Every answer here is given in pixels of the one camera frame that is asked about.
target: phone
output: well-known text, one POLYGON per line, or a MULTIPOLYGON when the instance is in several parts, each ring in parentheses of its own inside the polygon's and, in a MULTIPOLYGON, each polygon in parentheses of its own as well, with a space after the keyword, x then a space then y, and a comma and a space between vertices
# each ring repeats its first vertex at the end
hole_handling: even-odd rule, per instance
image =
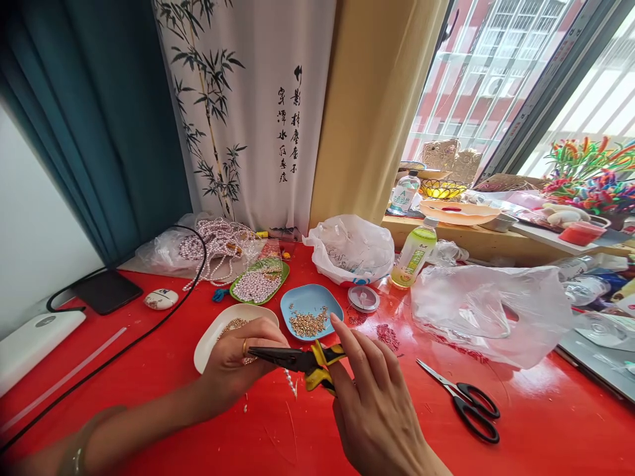
POLYGON ((143 294, 143 290, 116 270, 106 270, 71 288, 99 315, 108 315, 143 294))

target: white power bank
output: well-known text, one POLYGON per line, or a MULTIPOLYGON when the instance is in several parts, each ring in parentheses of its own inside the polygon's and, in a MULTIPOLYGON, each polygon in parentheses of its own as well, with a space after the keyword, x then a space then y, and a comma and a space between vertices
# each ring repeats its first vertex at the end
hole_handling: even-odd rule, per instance
POLYGON ((81 311, 40 314, 0 341, 0 397, 79 326, 81 311))

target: wire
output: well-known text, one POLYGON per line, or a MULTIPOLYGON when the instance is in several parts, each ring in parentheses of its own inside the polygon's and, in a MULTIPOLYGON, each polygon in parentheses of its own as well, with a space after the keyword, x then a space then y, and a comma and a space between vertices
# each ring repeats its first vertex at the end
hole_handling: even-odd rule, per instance
MULTIPOLYGON (((0 448, 0 455, 4 454, 11 446, 13 446, 15 444, 16 441, 18 441, 20 438, 22 438, 24 436, 24 434, 26 432, 28 432, 38 421, 42 420, 42 418, 49 413, 53 408, 55 408, 55 406, 60 403, 62 400, 64 400, 66 397, 68 397, 71 393, 73 393, 75 390, 77 390, 78 388, 80 388, 84 383, 86 383, 87 381, 89 381, 91 378, 93 378, 95 375, 97 375, 99 372, 101 372, 102 370, 104 370, 106 367, 108 367, 111 363, 113 363, 115 360, 117 360, 119 357, 121 357, 123 354, 125 354, 127 351, 129 351, 132 347, 134 347, 135 345, 137 345, 139 342, 141 342, 142 340, 144 340, 146 337, 148 337, 150 334, 152 334, 154 331, 156 331, 158 328, 160 328, 163 324, 165 324, 165 322, 172 316, 172 314, 174 314, 176 311, 179 310, 179 308, 182 306, 182 304, 184 302, 186 302, 187 298, 190 297, 190 294, 192 294, 192 291, 194 291, 194 288, 196 287, 196 285, 198 284, 198 279, 200 278, 200 274, 203 271, 204 268, 204 264, 205 262, 207 262, 207 248, 205 246, 205 240, 202 238, 202 236, 200 236, 198 234, 198 232, 190 227, 187 226, 183 226, 183 225, 172 225, 173 227, 178 227, 178 228, 185 228, 188 229, 192 232, 194 232, 194 234, 198 237, 198 239, 200 239, 200 242, 203 245, 203 261, 198 269, 198 272, 196 273, 196 278, 194 278, 194 282, 192 283, 192 287, 190 288, 190 290, 187 292, 187 294, 185 295, 185 297, 181 300, 181 302, 179 302, 177 304, 177 306, 172 309, 172 311, 170 311, 170 314, 168 314, 167 316, 165 316, 162 320, 160 320, 160 322, 154 326, 152 329, 150 329, 148 332, 146 332, 145 334, 143 334, 141 337, 138 337, 137 339, 133 340, 130 344, 128 344, 127 346, 125 346, 122 350, 120 350, 119 352, 117 352, 114 356, 112 356, 111 358, 109 358, 106 362, 104 362, 103 364, 101 364, 99 367, 97 367, 95 370, 93 370, 90 374, 88 374, 87 376, 85 376, 83 379, 81 379, 80 381, 78 381, 75 385, 73 385, 71 388, 69 388, 67 391, 65 391, 64 393, 62 393, 58 398, 56 398, 50 405, 48 405, 48 407, 46 407, 44 410, 42 410, 42 412, 40 412, 40 414, 38 416, 36 416, 34 419, 32 419, 22 430, 20 430, 19 432, 17 432, 13 438, 11 438, 9 440, 8 443, 6 443, 2 448, 0 448)), ((80 279, 78 282, 83 281, 84 279, 94 275, 95 273, 101 271, 102 269, 98 269, 96 271, 93 271, 92 273, 86 275, 84 278, 80 279)), ((66 288, 64 288, 62 291, 59 291, 58 293, 54 294, 52 296, 52 298, 56 297, 58 294, 60 294, 61 292, 67 290, 68 288, 70 288, 71 286, 68 286, 66 288)), ((46 307, 48 309, 50 302, 52 301, 52 298, 49 299, 49 302, 46 304, 46 307)))
POLYGON ((49 311, 50 313, 58 313, 58 312, 70 312, 70 311, 80 311, 80 312, 84 312, 86 310, 86 306, 81 306, 81 307, 72 307, 69 309, 55 309, 53 307, 53 299, 55 299, 56 297, 58 297, 60 294, 62 294, 64 291, 68 291, 70 288, 72 288, 73 286, 78 285, 81 282, 86 281, 88 278, 90 278, 91 276, 96 275, 98 272, 103 271, 104 269, 106 269, 107 266, 104 266, 103 268, 99 268, 98 270, 93 271, 92 273, 88 273, 86 276, 84 276, 83 278, 78 279, 77 281, 75 281, 73 284, 69 284, 68 286, 66 286, 65 288, 60 289, 59 291, 57 291, 54 295, 52 295, 51 297, 48 298, 48 301, 46 302, 46 310, 49 311))

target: yellow pliers handle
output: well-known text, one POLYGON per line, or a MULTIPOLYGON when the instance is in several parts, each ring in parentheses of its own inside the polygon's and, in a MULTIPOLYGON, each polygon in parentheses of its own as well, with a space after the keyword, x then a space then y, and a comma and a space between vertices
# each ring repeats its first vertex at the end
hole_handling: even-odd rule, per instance
POLYGON ((306 389, 313 391, 318 385, 322 385, 332 396, 336 397, 335 386, 333 385, 331 374, 328 371, 328 366, 346 357, 344 349, 340 344, 323 349, 316 339, 316 343, 311 345, 311 351, 316 357, 317 364, 320 367, 305 374, 304 381, 306 383, 306 389))

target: hand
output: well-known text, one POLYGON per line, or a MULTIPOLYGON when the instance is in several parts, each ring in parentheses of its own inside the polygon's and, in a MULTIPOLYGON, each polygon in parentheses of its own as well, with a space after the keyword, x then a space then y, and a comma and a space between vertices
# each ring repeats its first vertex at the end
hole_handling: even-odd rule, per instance
POLYGON ((245 352, 250 347, 289 347, 280 329, 265 317, 226 332, 214 345, 203 374, 189 389, 194 422, 227 411, 260 377, 276 368, 261 359, 243 365, 245 339, 245 352))
POLYGON ((364 476, 450 475, 427 445, 395 354, 351 331, 331 314, 355 382, 340 362, 329 366, 333 414, 344 454, 364 476))

